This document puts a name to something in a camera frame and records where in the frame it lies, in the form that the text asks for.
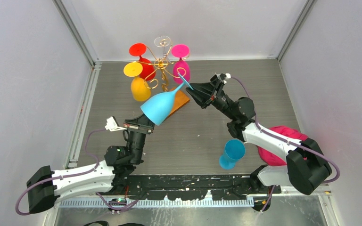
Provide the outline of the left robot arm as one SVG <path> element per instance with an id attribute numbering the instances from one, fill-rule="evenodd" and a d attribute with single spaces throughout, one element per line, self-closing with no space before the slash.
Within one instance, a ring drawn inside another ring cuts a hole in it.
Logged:
<path id="1" fill-rule="evenodd" d="M 27 189 L 18 198 L 15 210 L 22 216 L 41 213 L 57 203 L 84 194 L 112 192 L 120 195 L 127 186 L 127 177 L 143 163 L 142 154 L 146 136 L 154 130 L 154 123 L 145 115 L 124 121 L 119 126 L 114 116 L 107 118 L 106 125 L 96 132 L 122 132 L 124 146 L 108 147 L 103 160 L 87 152 L 95 160 L 84 167 L 51 170 L 43 166 L 27 181 Z"/>

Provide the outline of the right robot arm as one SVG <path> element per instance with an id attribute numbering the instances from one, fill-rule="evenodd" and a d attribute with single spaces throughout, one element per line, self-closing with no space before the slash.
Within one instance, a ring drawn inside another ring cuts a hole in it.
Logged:
<path id="1" fill-rule="evenodd" d="M 263 193 L 269 186 L 280 185 L 293 186 L 309 195 L 319 185 L 339 178 L 338 167 L 323 155 L 315 140 L 290 138 L 265 128 L 257 120 L 253 100 L 232 100 L 223 91 L 224 85 L 220 80 L 192 83 L 186 91 L 201 108 L 212 105 L 227 116 L 231 120 L 227 128 L 233 138 L 263 148 L 285 162 L 282 166 L 262 165 L 254 171 L 250 180 L 254 192 Z"/>

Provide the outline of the red plastic wine glass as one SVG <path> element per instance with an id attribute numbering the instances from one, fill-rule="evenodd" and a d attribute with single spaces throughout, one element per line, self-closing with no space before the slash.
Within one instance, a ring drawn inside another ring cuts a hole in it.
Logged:
<path id="1" fill-rule="evenodd" d="M 150 81 L 154 79 L 156 75 L 156 71 L 151 61 L 144 58 L 142 55 L 147 51 L 147 46 L 143 43 L 133 44 L 129 48 L 129 53 L 132 56 L 139 57 L 138 62 L 142 65 L 142 72 L 139 74 L 139 77 L 145 79 L 146 81 Z"/>

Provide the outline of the pink plastic wine glass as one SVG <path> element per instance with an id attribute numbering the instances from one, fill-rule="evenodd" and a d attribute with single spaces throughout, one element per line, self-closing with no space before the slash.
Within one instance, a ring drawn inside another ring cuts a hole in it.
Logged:
<path id="1" fill-rule="evenodd" d="M 171 50 L 171 54 L 178 58 L 178 61 L 173 66 L 173 80 L 176 83 L 181 84 L 181 75 L 186 81 L 189 81 L 190 68 L 187 62 L 184 60 L 185 57 L 189 56 L 189 47 L 183 44 L 175 45 Z"/>

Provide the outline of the yellow plastic wine glass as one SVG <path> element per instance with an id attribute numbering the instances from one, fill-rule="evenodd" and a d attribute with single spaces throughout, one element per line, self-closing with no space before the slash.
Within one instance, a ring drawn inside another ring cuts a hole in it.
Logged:
<path id="1" fill-rule="evenodd" d="M 140 102 L 148 100 L 151 96 L 146 81 L 139 76 L 142 71 L 143 66 L 138 62 L 128 63 L 123 69 L 127 77 L 133 78 L 130 86 L 133 99 Z"/>

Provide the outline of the clear wine glass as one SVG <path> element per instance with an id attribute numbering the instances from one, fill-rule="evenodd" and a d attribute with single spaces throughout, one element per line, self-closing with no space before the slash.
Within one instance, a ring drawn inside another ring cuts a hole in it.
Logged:
<path id="1" fill-rule="evenodd" d="M 173 46 L 173 43 L 172 43 L 172 40 L 170 39 L 170 37 L 164 35 L 164 36 L 159 36 L 159 37 L 156 37 L 155 40 L 154 40 L 154 44 L 161 48 L 162 51 L 163 51 L 163 57 L 162 59 L 163 60 L 167 60 L 167 61 L 171 61 L 169 59 L 169 54 L 170 54 L 170 51 L 172 49 L 172 46 Z"/>

